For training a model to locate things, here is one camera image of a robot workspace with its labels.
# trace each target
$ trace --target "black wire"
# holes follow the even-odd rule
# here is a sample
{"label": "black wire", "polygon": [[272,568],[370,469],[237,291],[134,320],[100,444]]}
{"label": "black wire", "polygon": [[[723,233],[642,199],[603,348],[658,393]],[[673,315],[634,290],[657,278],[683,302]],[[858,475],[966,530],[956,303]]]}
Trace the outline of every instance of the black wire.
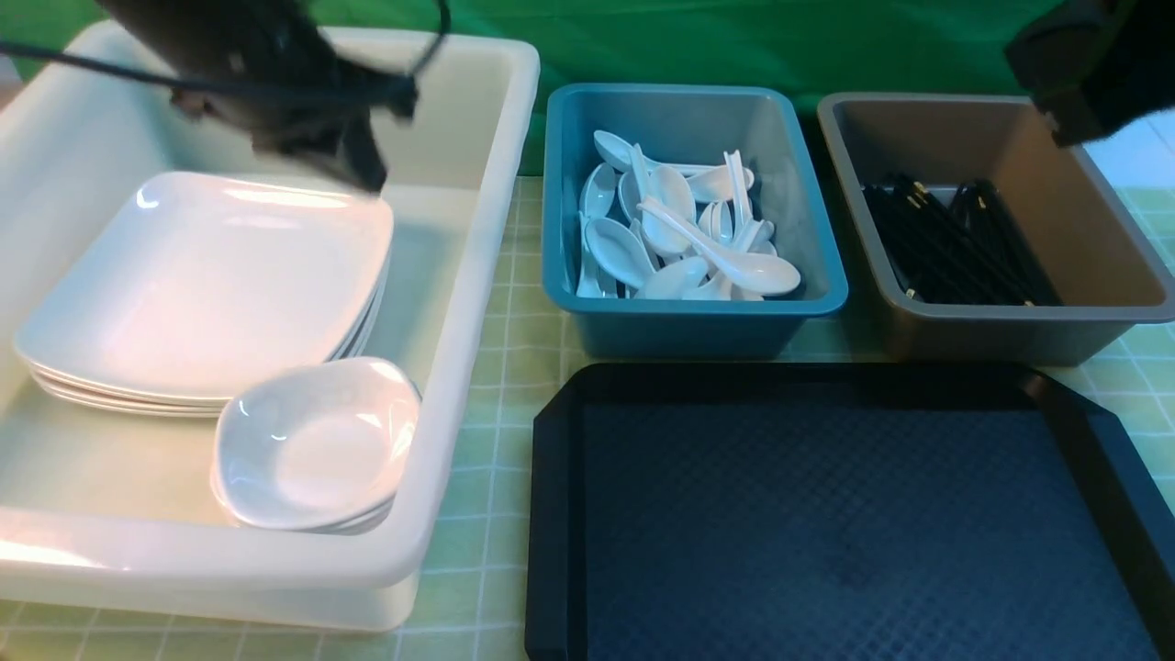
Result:
{"label": "black wire", "polygon": [[[441,26],[437,28],[436,36],[424,49],[424,53],[416,60],[416,62],[409,68],[407,76],[397,77],[395,81],[396,86],[411,86],[414,79],[419,74],[425,66],[436,56],[437,52],[441,49],[441,45],[452,28],[452,16],[449,13],[448,0],[436,0],[437,9],[441,13]],[[170,87],[172,89],[177,89],[181,92],[196,92],[202,94],[219,94],[223,96],[247,96],[256,99],[266,99],[270,101],[283,101],[291,104],[378,104],[388,101],[390,94],[397,92],[394,86],[389,89],[387,86],[374,86],[360,89],[350,90],[338,90],[338,89],[298,89],[291,87],[280,87],[273,85],[258,85],[258,83],[235,83],[235,82],[213,82],[206,80],[182,80],[179,77],[172,77],[167,75],[153,74],[141,69],[132,69],[122,67],[119,65],[113,65],[110,62],[103,62],[101,60],[93,60],[90,58],[82,58],[79,55],[73,55],[69,53],[63,53],[61,50],[54,50],[52,48],[45,48],[41,46],[32,46],[28,43],[16,43],[13,41],[7,41],[0,39],[0,55],[8,55],[11,58],[19,59],[31,59],[31,60],[45,60],[49,62],[58,62],[61,65],[76,67],[81,69],[87,69],[94,73],[100,73],[105,75],[110,75],[114,77],[121,77],[126,80],[133,80],[135,82],[142,82],[146,85],[159,85],[163,87]]]}

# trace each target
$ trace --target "plate stack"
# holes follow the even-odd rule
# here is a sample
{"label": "plate stack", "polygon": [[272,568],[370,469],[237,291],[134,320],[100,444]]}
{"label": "plate stack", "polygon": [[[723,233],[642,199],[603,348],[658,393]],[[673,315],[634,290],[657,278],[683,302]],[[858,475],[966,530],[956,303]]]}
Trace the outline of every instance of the plate stack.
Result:
{"label": "plate stack", "polygon": [[162,174],[45,297],[14,349],[62,400],[216,418],[255,384],[363,352],[391,234],[378,197]]}

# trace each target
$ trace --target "blue plastic bin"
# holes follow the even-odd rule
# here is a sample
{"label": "blue plastic bin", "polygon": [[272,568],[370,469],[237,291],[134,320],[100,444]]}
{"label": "blue plastic bin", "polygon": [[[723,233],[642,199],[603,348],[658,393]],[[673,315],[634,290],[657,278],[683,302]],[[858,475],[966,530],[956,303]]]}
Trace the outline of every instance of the blue plastic bin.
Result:
{"label": "blue plastic bin", "polygon": [[[579,191],[602,162],[592,133],[639,142],[662,162],[721,164],[741,150],[756,175],[751,204],[771,220],[779,255],[804,276],[787,299],[582,298]],[[584,83],[548,103],[543,183],[543,286],[571,312],[598,358],[771,359],[805,319],[835,312],[848,283],[792,103],[770,89]],[[612,216],[624,221],[615,210]]]}

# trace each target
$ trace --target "white plastic spoon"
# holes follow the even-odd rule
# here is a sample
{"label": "white plastic spoon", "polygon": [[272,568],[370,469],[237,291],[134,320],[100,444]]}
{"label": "white plastic spoon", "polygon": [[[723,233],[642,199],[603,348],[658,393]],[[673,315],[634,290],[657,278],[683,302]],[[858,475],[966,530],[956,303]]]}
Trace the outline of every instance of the white plastic spoon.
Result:
{"label": "white plastic spoon", "polygon": [[738,149],[734,149],[734,153],[723,154],[723,157],[726,158],[726,171],[734,190],[734,230],[738,231],[739,227],[754,220],[754,211],[751,209],[751,198],[746,196],[743,155],[739,154]]}
{"label": "white plastic spoon", "polygon": [[[734,244],[732,248],[743,252],[747,251],[751,247],[751,242],[754,241],[756,236],[759,234],[759,224],[760,223],[753,221],[748,223],[745,229],[734,236]],[[733,298],[733,289],[734,283],[731,282],[730,277],[719,272],[711,277],[710,282],[686,291],[682,298],[687,301],[728,301]]]}
{"label": "white plastic spoon", "polygon": [[616,201],[616,170],[607,163],[599,163],[588,175],[584,189],[579,194],[579,210],[588,217],[604,217],[612,210]]}
{"label": "white plastic spoon", "polygon": [[640,289],[657,271],[640,238],[610,217],[588,221],[588,247],[602,269],[629,286]]}
{"label": "white plastic spoon", "polygon": [[654,215],[686,236],[698,254],[706,257],[734,284],[744,289],[758,294],[779,295],[786,294],[800,284],[799,270],[787,259],[754,252],[739,252],[724,247],[703,234],[693,224],[677,217],[672,210],[653,197],[645,197],[638,208],[644,211],[644,215]]}
{"label": "white plastic spoon", "polygon": [[[743,178],[746,187],[754,186],[754,173],[750,168],[743,168]],[[731,182],[730,170],[725,166],[714,166],[701,174],[694,174],[686,178],[693,197],[701,204],[710,202],[728,202],[734,198],[734,184]]]}
{"label": "white plastic spoon", "polygon": [[645,247],[645,254],[649,255],[649,261],[656,264],[657,252],[645,241],[645,234],[640,229],[640,209],[637,208],[637,204],[640,203],[640,190],[637,188],[637,177],[631,171],[622,174],[620,183],[617,188],[617,193],[620,196],[620,210],[624,211],[624,216],[629,220],[629,229],[640,238],[640,243]]}
{"label": "white plastic spoon", "polygon": [[588,220],[607,215],[616,200],[616,170],[607,163],[600,163],[584,183],[579,194],[579,284],[576,295],[580,297],[602,298],[607,290],[599,281],[599,267],[596,257],[588,248]]}
{"label": "white plastic spoon", "polygon": [[588,215],[579,213],[579,284],[576,295],[580,298],[607,297],[599,282],[599,265],[588,248]]}
{"label": "white plastic spoon", "polygon": [[[599,151],[599,157],[604,158],[604,162],[622,173],[632,170],[632,160],[629,157],[629,154],[632,151],[632,144],[627,140],[606,130],[597,130],[592,134],[592,137],[596,141],[596,150]],[[649,169],[659,164],[666,164],[685,176],[697,176],[716,167],[721,167],[712,164],[662,163],[652,158],[645,158],[645,167]]]}
{"label": "white plastic spoon", "polygon": [[669,166],[657,166],[649,177],[666,207],[685,220],[698,223],[698,202],[693,201],[693,190],[690,190],[690,183],[680,171]]}
{"label": "white plastic spoon", "polygon": [[707,270],[710,270],[710,263],[699,256],[676,261],[650,275],[645,279],[645,285],[637,291],[636,297],[682,299],[686,291],[698,288]]}
{"label": "white plastic spoon", "polygon": [[730,245],[734,240],[734,221],[731,218],[731,208],[726,202],[711,202],[701,211],[698,227],[724,245]]}
{"label": "white plastic spoon", "polygon": [[[640,150],[640,144],[632,146],[630,157],[633,163],[632,178],[637,181],[637,190],[640,194],[640,198],[653,198],[662,202],[662,190],[657,186],[657,181],[653,181],[652,176],[650,176],[649,171],[644,167],[645,155]],[[694,208],[693,213],[697,213],[697,208]],[[687,238],[682,236],[680,232],[673,231],[672,227],[665,225],[665,223],[656,216],[640,214],[640,229],[642,236],[649,243],[649,247],[663,257],[678,256],[690,247],[690,241]]]}
{"label": "white plastic spoon", "polygon": [[637,208],[637,204],[640,203],[640,191],[637,190],[637,180],[633,178],[631,171],[620,175],[617,195],[620,197],[620,210],[624,211],[624,217],[629,222],[639,220],[640,209]]}

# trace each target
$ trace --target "green backdrop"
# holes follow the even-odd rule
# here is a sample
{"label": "green backdrop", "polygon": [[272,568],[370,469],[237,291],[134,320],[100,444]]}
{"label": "green backdrop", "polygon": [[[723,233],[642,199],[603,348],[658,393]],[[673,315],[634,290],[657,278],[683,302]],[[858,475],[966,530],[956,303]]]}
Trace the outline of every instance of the green backdrop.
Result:
{"label": "green backdrop", "polygon": [[[451,0],[458,33],[543,59],[524,174],[542,169],[546,96],[578,81],[758,85],[803,114],[840,90],[1010,93],[1002,47],[1056,0]],[[315,0],[324,25],[432,29],[432,0]],[[0,35],[62,46],[93,0],[0,0]],[[26,75],[35,63],[20,63]]]}

